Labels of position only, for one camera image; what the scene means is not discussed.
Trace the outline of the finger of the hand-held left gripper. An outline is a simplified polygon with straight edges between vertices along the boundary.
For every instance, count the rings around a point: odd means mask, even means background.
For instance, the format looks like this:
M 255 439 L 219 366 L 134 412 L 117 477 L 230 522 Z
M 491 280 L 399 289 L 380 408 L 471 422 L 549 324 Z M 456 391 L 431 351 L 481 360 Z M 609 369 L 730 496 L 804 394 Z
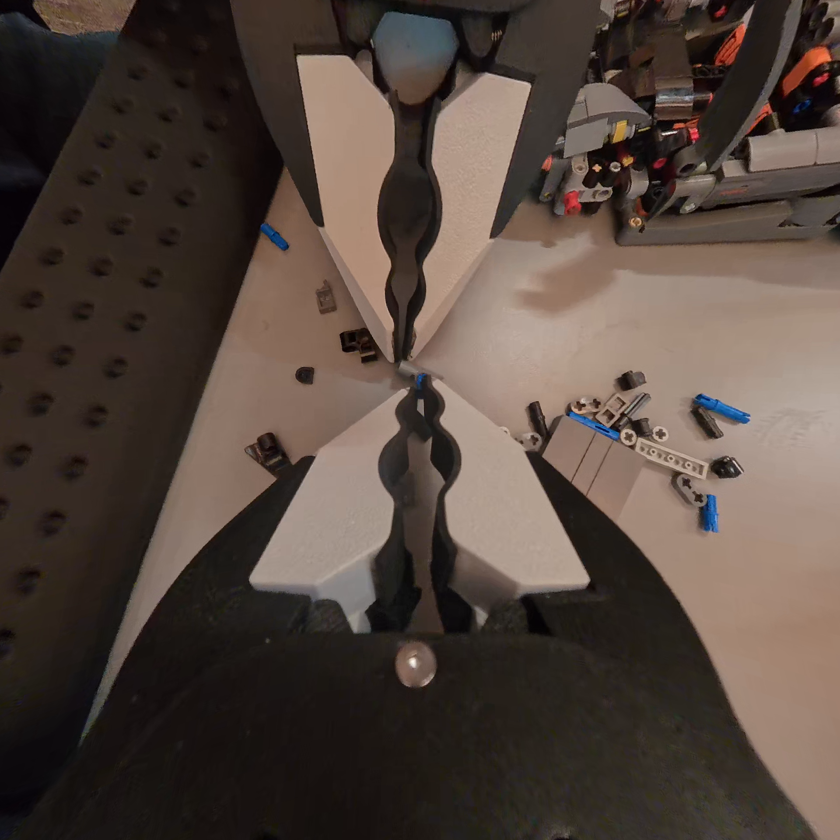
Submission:
M 531 83 L 468 71 L 444 101 L 441 70 L 403 82 L 403 357 L 420 351 L 491 240 Z
M 303 55 L 297 68 L 322 209 L 321 237 L 364 325 L 390 362 L 394 321 L 385 286 L 391 257 L 378 206 L 395 157 L 390 102 L 347 56 Z

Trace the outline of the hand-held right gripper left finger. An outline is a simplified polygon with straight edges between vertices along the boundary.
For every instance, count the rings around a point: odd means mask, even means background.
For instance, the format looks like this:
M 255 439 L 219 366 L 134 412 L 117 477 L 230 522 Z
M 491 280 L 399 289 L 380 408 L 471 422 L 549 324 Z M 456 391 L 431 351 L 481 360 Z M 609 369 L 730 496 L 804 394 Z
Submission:
M 416 418 L 405 389 L 319 450 L 250 574 L 255 589 L 336 602 L 355 632 L 410 623 L 420 592 L 394 488 Z

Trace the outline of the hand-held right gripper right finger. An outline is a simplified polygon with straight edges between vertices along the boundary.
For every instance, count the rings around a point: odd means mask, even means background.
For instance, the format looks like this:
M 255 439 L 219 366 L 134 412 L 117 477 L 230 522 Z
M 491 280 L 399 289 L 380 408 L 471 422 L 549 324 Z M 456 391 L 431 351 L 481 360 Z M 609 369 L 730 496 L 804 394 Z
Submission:
M 443 629 L 468 632 L 523 596 L 586 589 L 572 540 L 526 450 L 451 388 L 423 381 L 430 462 L 440 475 L 432 587 Z

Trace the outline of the grey lego car model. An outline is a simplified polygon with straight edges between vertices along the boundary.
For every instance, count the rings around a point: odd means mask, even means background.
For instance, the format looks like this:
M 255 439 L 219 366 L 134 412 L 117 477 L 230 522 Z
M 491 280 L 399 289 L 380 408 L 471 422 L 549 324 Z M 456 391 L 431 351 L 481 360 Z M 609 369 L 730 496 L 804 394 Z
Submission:
M 838 2 L 602 2 L 539 200 L 626 246 L 838 230 Z

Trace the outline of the black dimpled mat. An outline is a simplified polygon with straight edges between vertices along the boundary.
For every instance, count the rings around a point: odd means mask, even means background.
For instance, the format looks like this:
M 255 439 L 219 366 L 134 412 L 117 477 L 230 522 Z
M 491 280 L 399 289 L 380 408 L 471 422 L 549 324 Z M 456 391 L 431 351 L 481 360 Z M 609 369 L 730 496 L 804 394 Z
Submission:
M 229 2 L 138 2 L 2 274 L 2 799 L 74 752 L 281 172 Z

